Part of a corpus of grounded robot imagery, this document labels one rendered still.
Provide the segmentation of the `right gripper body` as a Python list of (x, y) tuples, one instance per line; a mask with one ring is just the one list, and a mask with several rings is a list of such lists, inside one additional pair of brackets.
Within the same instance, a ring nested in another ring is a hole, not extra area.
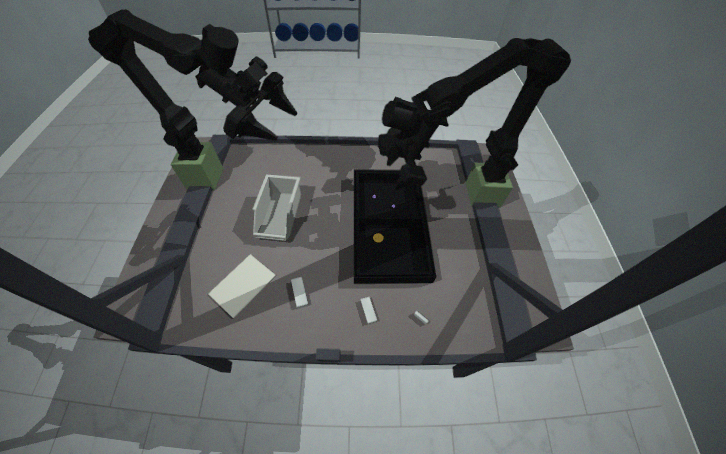
[[(387, 134), (388, 133), (399, 134), (400, 132), (401, 132), (401, 130), (390, 128), (388, 130)], [(423, 170), (423, 167), (416, 165), (415, 159), (420, 160), (422, 158), (421, 157), (422, 150), (424, 149), (424, 147), (429, 148), (429, 146), (430, 146), (429, 140), (423, 141), (423, 140), (420, 140), (417, 137), (415, 137), (409, 131), (404, 131), (404, 132), (405, 132), (404, 134), (406, 134), (406, 136), (404, 135), (404, 139), (405, 139), (405, 137), (408, 139), (408, 147), (407, 147), (406, 154), (404, 156), (406, 164), (402, 165), (402, 167), (400, 168), (400, 175), (401, 175), (402, 181), (405, 183), (410, 183), (410, 184), (423, 185), (426, 182), (427, 177)]]

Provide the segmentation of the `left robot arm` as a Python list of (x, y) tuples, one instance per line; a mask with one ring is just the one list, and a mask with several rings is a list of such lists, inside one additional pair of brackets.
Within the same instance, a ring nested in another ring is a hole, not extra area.
[[(198, 131), (195, 117), (187, 107), (178, 106), (170, 99), (136, 55), (134, 41), (162, 55), (169, 66), (182, 74), (187, 75), (200, 66), (195, 76), (199, 88), (207, 85), (219, 94), (224, 79), (234, 72), (230, 67), (239, 43), (237, 35), (211, 24), (203, 27), (202, 40), (188, 34), (173, 34), (126, 9), (109, 15), (89, 31), (90, 45), (106, 60), (119, 65), (159, 113), (161, 126), (166, 131), (163, 140), (177, 147), (178, 160), (198, 160), (204, 146), (194, 134)], [(257, 56), (249, 66), (244, 72), (237, 72), (242, 76), (236, 80), (227, 80), (242, 100), (247, 96), (245, 92), (254, 85), (260, 86), (259, 79), (268, 74), (267, 64)]]

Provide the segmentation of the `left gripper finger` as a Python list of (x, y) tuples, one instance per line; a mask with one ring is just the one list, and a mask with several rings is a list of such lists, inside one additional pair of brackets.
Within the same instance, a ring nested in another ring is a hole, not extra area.
[(268, 128), (259, 123), (252, 112), (244, 119), (238, 137), (251, 136), (269, 140), (277, 140), (277, 136)]
[(286, 97), (284, 91), (283, 91), (283, 81), (281, 81), (277, 86), (276, 89), (271, 97), (271, 100), (269, 104), (293, 115), (297, 115), (297, 111), (293, 107), (293, 105), (290, 103), (288, 98)]

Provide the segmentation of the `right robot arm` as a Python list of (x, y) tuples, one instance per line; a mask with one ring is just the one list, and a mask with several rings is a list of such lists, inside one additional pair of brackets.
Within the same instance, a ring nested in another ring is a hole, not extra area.
[[(463, 73), (431, 84), (411, 98), (413, 103), (399, 97), (389, 101), (383, 110), (382, 124), (403, 131), (380, 134), (380, 154), (389, 158), (399, 153), (404, 158), (408, 147), (404, 131), (410, 131), (420, 140), (430, 140), (439, 125), (449, 126), (447, 117), (460, 109), (471, 94), (523, 65), (527, 66), (527, 79), (503, 126), (492, 130), (485, 140), (492, 156), (481, 167), (486, 182), (506, 183), (507, 173), (518, 166), (513, 158), (522, 129), (546, 88), (561, 78), (570, 63), (569, 53), (552, 39), (513, 38)], [(423, 101), (428, 102), (431, 110)]]

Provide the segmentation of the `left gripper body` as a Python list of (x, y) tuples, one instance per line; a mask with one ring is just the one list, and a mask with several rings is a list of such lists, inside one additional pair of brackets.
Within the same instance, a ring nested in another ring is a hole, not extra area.
[[(246, 92), (247, 96), (244, 100), (242, 100), (237, 97), (237, 95), (232, 91), (231, 87), (227, 83), (228, 79), (232, 78), (233, 80), (236, 80), (238, 76), (239, 75), (237, 73), (231, 72), (227, 75), (219, 88), (219, 94), (223, 96), (222, 101), (225, 103), (230, 101), (236, 106), (226, 116), (225, 124), (223, 127), (225, 134), (232, 139), (234, 139), (238, 135), (242, 123), (244, 119), (248, 116), (248, 114), (252, 112), (262, 102), (263, 97), (266, 97), (268, 95), (265, 100), (271, 100), (276, 86), (283, 80), (283, 76), (280, 75), (278, 72), (272, 72), (264, 79), (261, 90), (259, 90), (260, 86), (254, 85)], [(270, 83), (270, 81), (272, 83)], [(247, 101), (249, 102), (247, 103)], [(240, 105), (244, 108), (242, 108)], [(252, 106), (250, 107), (250, 105)], [(247, 113), (245, 113), (245, 110)]]

